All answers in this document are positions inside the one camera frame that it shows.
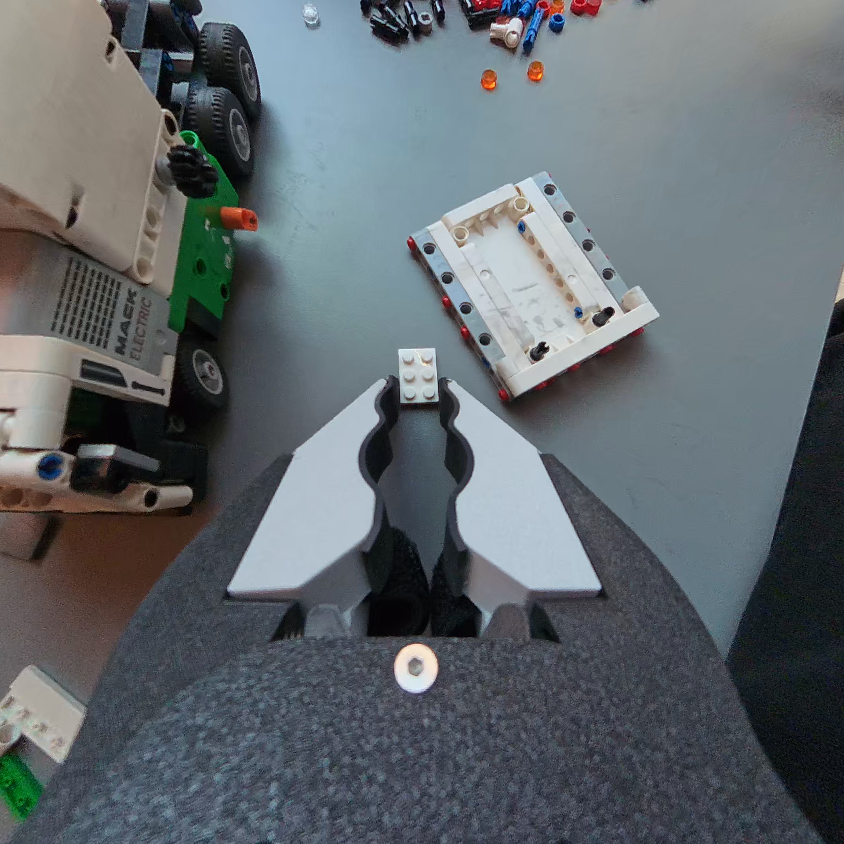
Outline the white angled lego piece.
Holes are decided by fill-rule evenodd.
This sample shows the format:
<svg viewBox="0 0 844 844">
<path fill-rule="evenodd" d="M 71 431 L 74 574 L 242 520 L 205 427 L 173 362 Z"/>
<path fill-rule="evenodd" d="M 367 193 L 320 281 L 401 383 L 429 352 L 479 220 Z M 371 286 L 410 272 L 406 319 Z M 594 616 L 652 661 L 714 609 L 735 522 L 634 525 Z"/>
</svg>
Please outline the white angled lego piece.
<svg viewBox="0 0 844 844">
<path fill-rule="evenodd" d="M 87 708 L 48 673 L 30 664 L 1 701 L 1 755 L 22 740 L 59 765 L 69 756 Z"/>
</svg>

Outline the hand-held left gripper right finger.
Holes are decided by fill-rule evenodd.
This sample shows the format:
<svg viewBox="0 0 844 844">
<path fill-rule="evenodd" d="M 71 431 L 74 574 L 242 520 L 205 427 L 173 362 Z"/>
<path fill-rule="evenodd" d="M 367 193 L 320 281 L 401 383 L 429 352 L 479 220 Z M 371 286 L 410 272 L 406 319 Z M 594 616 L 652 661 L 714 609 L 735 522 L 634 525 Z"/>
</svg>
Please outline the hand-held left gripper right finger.
<svg viewBox="0 0 844 844">
<path fill-rule="evenodd" d="M 543 456 L 457 382 L 440 378 L 447 504 L 442 572 L 473 606 L 477 635 L 502 607 L 526 621 L 546 600 L 595 598 L 602 584 Z"/>
</svg>

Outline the white lego plate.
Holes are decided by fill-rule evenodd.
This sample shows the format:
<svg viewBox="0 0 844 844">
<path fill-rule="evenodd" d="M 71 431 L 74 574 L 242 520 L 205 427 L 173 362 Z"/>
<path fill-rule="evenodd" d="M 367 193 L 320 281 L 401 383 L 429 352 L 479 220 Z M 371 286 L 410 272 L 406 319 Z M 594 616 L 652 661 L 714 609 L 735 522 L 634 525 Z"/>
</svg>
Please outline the white lego plate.
<svg viewBox="0 0 844 844">
<path fill-rule="evenodd" d="M 437 353 L 429 348 L 397 351 L 400 404 L 436 406 L 439 401 Z"/>
</svg>

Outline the white green lego truck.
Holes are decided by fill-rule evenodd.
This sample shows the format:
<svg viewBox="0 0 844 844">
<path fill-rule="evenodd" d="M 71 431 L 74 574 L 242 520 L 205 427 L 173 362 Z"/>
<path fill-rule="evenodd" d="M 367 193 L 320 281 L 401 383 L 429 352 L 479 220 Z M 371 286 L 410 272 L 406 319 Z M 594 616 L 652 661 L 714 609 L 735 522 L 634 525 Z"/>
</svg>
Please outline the white green lego truck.
<svg viewBox="0 0 844 844">
<path fill-rule="evenodd" d="M 216 342 L 258 217 L 261 85 L 201 2 L 2 2 L 2 512 L 202 501 L 185 424 L 226 409 Z"/>
</svg>

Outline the white grey lego frame panel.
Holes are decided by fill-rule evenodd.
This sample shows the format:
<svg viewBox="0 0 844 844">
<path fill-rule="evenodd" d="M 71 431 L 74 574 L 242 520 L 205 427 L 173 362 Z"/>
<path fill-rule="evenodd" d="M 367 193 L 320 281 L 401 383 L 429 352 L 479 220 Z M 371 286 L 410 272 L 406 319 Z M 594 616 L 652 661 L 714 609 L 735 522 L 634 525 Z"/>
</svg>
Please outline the white grey lego frame panel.
<svg viewBox="0 0 844 844">
<path fill-rule="evenodd" d="M 548 171 L 447 211 L 407 247 L 464 343 L 510 403 L 659 319 Z"/>
</svg>

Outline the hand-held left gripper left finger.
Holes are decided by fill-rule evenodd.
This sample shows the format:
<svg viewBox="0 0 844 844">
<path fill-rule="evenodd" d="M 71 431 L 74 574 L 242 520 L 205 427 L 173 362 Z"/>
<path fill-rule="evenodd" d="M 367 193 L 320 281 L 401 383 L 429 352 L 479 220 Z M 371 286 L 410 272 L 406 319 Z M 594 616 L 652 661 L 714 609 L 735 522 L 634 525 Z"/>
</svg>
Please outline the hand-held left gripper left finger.
<svg viewBox="0 0 844 844">
<path fill-rule="evenodd" d="M 393 458 L 397 378 L 375 382 L 292 454 L 229 581 L 242 602 L 287 602 L 311 637 L 364 637 L 393 533 L 378 480 Z"/>
</svg>

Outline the pile of small lego pieces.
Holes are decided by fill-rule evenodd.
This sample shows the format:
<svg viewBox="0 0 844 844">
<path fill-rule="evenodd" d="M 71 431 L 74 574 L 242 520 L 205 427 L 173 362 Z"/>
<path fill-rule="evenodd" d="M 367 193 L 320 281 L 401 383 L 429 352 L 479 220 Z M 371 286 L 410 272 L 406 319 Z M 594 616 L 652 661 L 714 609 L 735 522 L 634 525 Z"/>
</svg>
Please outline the pile of small lego pieces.
<svg viewBox="0 0 844 844">
<path fill-rule="evenodd" d="M 379 40 L 400 46 L 430 35 L 446 24 L 442 1 L 359 1 L 363 18 Z M 601 1 L 459 1 L 458 9 L 471 30 L 485 30 L 501 47 L 529 55 L 543 28 L 564 29 L 566 13 L 596 16 Z"/>
</svg>

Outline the person's dark clothing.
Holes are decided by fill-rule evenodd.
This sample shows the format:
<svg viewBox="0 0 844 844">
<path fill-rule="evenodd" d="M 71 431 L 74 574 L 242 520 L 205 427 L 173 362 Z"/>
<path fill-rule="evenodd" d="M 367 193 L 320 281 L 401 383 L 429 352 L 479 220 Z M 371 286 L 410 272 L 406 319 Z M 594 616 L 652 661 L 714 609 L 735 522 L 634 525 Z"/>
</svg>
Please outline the person's dark clothing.
<svg viewBox="0 0 844 844">
<path fill-rule="evenodd" d="M 832 311 L 770 553 L 727 665 L 772 766 L 843 842 L 843 302 Z"/>
</svg>

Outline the green lego piece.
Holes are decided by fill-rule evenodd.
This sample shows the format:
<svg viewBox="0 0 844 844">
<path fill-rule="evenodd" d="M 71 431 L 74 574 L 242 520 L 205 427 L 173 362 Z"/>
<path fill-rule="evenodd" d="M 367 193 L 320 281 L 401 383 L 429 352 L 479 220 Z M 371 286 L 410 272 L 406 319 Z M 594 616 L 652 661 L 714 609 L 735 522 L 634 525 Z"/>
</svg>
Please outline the green lego piece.
<svg viewBox="0 0 844 844">
<path fill-rule="evenodd" d="M 1 757 L 1 798 L 16 821 L 27 820 L 42 793 L 43 785 L 18 754 Z"/>
</svg>

